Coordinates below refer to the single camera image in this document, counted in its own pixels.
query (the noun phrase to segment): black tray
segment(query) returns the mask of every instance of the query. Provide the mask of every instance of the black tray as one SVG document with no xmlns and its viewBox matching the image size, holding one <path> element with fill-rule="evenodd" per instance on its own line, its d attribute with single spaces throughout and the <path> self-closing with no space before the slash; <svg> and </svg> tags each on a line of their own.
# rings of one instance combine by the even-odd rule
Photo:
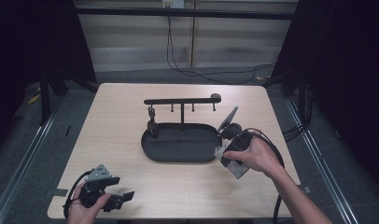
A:
<svg viewBox="0 0 379 224">
<path fill-rule="evenodd" d="M 159 162 L 209 162 L 215 159 L 216 147 L 222 140 L 217 130 L 199 123 L 159 123 L 157 139 L 148 135 L 141 138 L 144 153 Z"/>
</svg>

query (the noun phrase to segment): person's left hand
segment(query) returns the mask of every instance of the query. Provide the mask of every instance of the person's left hand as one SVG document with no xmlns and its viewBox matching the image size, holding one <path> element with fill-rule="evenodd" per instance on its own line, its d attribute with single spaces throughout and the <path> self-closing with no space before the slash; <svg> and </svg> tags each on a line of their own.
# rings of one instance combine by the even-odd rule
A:
<svg viewBox="0 0 379 224">
<path fill-rule="evenodd" d="M 79 193 L 81 192 L 82 187 L 84 187 L 85 183 L 82 183 L 76 187 L 74 191 L 73 199 L 78 198 Z M 96 204 L 90 208 L 82 205 L 79 199 L 74 200 L 70 204 L 69 215 L 68 215 L 68 223 L 69 224 L 92 224 L 96 219 L 97 214 L 100 209 L 102 209 L 105 204 L 110 199 L 111 194 L 106 193 L 102 195 L 96 202 Z"/>
</svg>

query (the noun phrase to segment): gray carpet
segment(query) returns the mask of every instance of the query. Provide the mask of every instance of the gray carpet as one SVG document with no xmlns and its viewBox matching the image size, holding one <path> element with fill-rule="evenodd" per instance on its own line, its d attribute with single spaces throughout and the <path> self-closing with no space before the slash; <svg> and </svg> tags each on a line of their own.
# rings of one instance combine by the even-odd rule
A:
<svg viewBox="0 0 379 224">
<path fill-rule="evenodd" d="M 256 76 L 267 77 L 271 74 L 272 69 L 270 67 L 261 70 L 256 73 Z M 196 69 L 200 73 L 221 70 L 224 69 Z M 258 85 L 265 81 L 252 78 L 251 74 L 210 75 L 207 77 L 218 78 L 227 83 L 239 83 L 251 78 L 243 85 Z M 171 69 L 99 73 L 97 78 L 98 84 L 103 82 L 222 84 L 204 77 L 180 75 Z M 44 194 L 48 189 L 54 189 L 58 185 L 94 97 L 94 93 L 83 90 L 76 84 L 67 83 L 67 85 L 70 90 L 63 98 L 63 103 L 56 114 L 49 134 L 24 178 L 4 223 L 65 223 L 64 220 L 51 220 L 47 217 L 50 198 L 44 197 Z M 282 131 L 292 128 L 295 122 L 289 113 L 286 98 L 280 91 L 280 85 L 271 86 L 267 92 Z M 51 98 L 53 104 L 57 102 L 53 100 L 57 98 L 53 94 Z M 36 102 L 33 105 L 23 103 L 13 119 L 10 132 L 7 133 L 7 140 L 0 148 L 0 195 L 30 145 L 40 118 L 40 102 Z M 328 118 L 316 106 L 310 130 L 344 195 L 351 203 L 358 221 L 360 223 L 379 223 L 379 188 L 352 157 L 350 148 L 336 137 Z M 302 137 L 298 136 L 288 142 L 288 149 L 302 186 L 311 190 L 311 193 L 308 194 L 309 197 L 334 223 L 344 223 Z M 116 223 L 116 221 L 98 220 L 97 223 Z M 255 219 L 254 223 L 272 222 L 270 219 Z"/>
</svg>

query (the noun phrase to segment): jewelry stand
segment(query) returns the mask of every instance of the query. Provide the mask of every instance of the jewelry stand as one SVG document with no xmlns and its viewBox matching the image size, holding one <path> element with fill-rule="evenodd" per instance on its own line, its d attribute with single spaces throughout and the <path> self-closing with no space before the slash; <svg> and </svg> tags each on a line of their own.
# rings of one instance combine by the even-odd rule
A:
<svg viewBox="0 0 379 224">
<path fill-rule="evenodd" d="M 147 130 L 143 133 L 141 144 L 144 153 L 153 161 L 158 162 L 209 162 L 215 159 L 216 147 L 221 147 L 222 140 L 217 130 L 202 123 L 184 122 L 184 105 L 215 104 L 221 102 L 221 97 L 214 93 L 211 98 L 190 99 L 159 99 L 145 100 L 145 105 L 181 105 L 180 123 L 159 123 L 159 136 L 152 138 Z"/>
</svg>

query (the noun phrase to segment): table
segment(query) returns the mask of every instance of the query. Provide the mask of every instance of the table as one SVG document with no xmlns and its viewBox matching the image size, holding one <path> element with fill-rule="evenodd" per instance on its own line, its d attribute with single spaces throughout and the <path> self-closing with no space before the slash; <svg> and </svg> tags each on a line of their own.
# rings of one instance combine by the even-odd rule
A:
<svg viewBox="0 0 379 224">
<path fill-rule="evenodd" d="M 252 218 L 271 217 L 277 191 L 264 174 L 248 171 L 236 179 L 218 160 L 208 163 L 160 163 L 150 160 L 141 147 L 149 116 L 146 99 L 206 98 L 221 95 L 221 103 L 186 105 L 186 123 L 206 123 L 217 128 L 239 106 L 232 122 L 262 130 L 280 150 L 288 173 L 300 184 L 267 92 L 262 87 L 172 84 L 102 84 L 92 103 L 58 189 L 71 189 L 85 171 L 104 164 L 116 186 L 113 194 L 135 191 L 120 210 L 101 211 L 100 218 Z M 180 122 L 179 105 L 154 105 L 155 120 Z M 63 218 L 64 197 L 55 196 L 51 218 Z M 290 217 L 282 203 L 280 217 Z"/>
</svg>

